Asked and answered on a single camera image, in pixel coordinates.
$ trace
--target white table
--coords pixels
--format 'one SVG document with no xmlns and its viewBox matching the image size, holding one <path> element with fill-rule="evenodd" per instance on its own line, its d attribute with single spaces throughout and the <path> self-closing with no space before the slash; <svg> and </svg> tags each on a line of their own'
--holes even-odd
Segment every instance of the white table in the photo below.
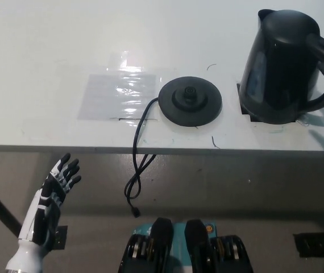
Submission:
<svg viewBox="0 0 324 273">
<path fill-rule="evenodd" d="M 155 77 L 150 97 L 180 76 L 205 78 L 222 94 L 220 116 L 199 128 L 173 124 L 154 105 L 139 152 L 324 151 L 324 109 L 307 127 L 241 114 L 236 83 L 260 9 L 307 13 L 324 37 L 323 0 L 0 0 L 0 151 L 130 153 L 135 121 L 118 120 L 115 102 L 105 107 L 115 90 L 98 90 L 103 109 L 86 100 L 90 75 L 108 81 L 121 71 Z"/>
</svg>

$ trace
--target power cord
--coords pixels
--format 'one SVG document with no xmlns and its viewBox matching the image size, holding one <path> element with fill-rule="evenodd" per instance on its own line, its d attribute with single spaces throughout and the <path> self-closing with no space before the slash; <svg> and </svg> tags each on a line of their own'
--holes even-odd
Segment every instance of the power cord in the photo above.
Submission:
<svg viewBox="0 0 324 273">
<path fill-rule="evenodd" d="M 128 183 L 124 187 L 124 196 L 126 197 L 127 202 L 129 204 L 129 206 L 131 207 L 132 213 L 133 213 L 135 218 L 138 218 L 140 216 L 140 211 L 139 211 L 139 209 L 137 207 L 134 207 L 132 205 L 130 200 L 136 199 L 139 196 L 140 190 L 142 188 L 142 185 L 140 183 L 140 175 L 152 163 L 152 161 L 156 157 L 156 155 L 152 155 L 150 157 L 150 159 L 147 161 L 147 163 L 144 164 L 146 162 L 148 156 L 149 156 L 149 155 L 144 155 L 143 159 L 140 162 L 139 167 L 138 167 L 137 159 L 136 159 L 138 136 L 139 136 L 139 131 L 142 128 L 143 122 L 144 122 L 144 120 L 145 120 L 145 118 L 146 118 L 146 116 L 148 114 L 149 109 L 151 108 L 152 104 L 155 103 L 156 101 L 158 101 L 158 98 L 154 98 L 152 101 L 149 102 L 149 104 L 147 105 L 146 109 L 143 112 L 142 117 L 140 118 L 137 129 L 135 130 L 135 135 L 134 135 L 134 140 L 133 140 L 133 150 L 132 150 L 133 165 L 134 165 L 135 174 L 132 176 L 132 178 L 128 181 Z M 131 196 L 133 186 L 137 182 L 138 182 L 138 191 L 134 196 Z"/>
</svg>

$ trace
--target floor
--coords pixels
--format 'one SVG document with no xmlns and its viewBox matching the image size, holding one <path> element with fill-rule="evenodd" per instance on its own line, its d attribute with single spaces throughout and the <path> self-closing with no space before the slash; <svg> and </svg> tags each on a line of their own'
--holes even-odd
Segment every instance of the floor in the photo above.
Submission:
<svg viewBox="0 0 324 273">
<path fill-rule="evenodd" d="M 19 221 L 59 156 L 0 152 L 0 199 Z M 299 258 L 292 235 L 324 231 L 324 158 L 158 156 L 142 176 L 134 219 L 123 195 L 131 156 L 73 156 L 83 178 L 62 209 L 67 246 L 45 258 L 45 273 L 117 272 L 133 229 L 158 216 L 215 221 L 219 235 L 241 237 L 255 272 L 324 272 L 324 259 Z M 17 247 L 0 223 L 0 272 Z"/>
</svg>

